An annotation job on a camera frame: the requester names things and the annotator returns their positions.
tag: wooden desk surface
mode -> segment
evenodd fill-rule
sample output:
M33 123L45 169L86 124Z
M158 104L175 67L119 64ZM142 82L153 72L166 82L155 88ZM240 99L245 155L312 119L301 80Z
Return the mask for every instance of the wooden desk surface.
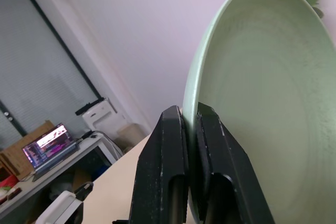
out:
M93 191L84 201L82 224L111 224L129 218L138 157L149 136L119 159L95 182ZM187 224L194 224L188 207Z

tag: green plate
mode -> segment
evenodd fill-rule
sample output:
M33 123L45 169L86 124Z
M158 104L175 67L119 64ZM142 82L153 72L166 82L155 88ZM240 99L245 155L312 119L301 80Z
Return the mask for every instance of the green plate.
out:
M227 0L187 79L191 151L198 101L248 154L277 224L336 223L336 53L305 0Z

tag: cardboard box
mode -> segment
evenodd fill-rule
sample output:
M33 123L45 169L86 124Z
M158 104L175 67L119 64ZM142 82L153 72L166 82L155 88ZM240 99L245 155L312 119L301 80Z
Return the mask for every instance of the cardboard box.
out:
M50 121L46 121L39 128L0 152L0 161L19 180L23 179L32 172L34 168L22 151L22 148L51 130L53 127L54 125Z

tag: white wall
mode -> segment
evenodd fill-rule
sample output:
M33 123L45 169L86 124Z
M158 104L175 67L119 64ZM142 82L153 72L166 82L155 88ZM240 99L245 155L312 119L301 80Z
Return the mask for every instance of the white wall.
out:
M224 0L67 0L106 50L113 66L154 127L162 110L182 105L190 63L206 26ZM321 0L336 39L336 1Z

